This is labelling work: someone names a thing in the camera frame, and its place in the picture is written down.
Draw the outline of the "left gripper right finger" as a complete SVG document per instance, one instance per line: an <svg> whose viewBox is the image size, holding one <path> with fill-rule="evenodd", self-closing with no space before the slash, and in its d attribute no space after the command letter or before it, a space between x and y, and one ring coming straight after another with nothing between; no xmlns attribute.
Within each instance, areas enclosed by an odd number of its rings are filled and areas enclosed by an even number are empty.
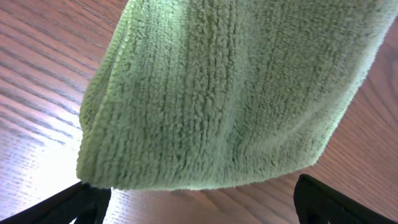
<svg viewBox="0 0 398 224"><path fill-rule="evenodd" d="M397 224L308 174L298 178L294 205L300 224Z"/></svg>

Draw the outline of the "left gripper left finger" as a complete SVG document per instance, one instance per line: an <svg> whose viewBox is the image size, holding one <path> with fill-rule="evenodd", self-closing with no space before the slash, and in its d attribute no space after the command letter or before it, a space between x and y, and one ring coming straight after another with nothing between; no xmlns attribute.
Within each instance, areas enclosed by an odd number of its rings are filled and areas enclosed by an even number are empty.
<svg viewBox="0 0 398 224"><path fill-rule="evenodd" d="M1 224L102 224L110 199L111 189L79 182Z"/></svg>

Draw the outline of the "green cloth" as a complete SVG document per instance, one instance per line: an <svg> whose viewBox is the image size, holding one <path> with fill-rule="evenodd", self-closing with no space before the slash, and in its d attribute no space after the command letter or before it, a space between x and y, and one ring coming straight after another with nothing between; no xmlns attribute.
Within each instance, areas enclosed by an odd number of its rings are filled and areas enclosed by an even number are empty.
<svg viewBox="0 0 398 224"><path fill-rule="evenodd" d="M129 1L80 108L76 175L218 189L311 166L397 17L385 1Z"/></svg>

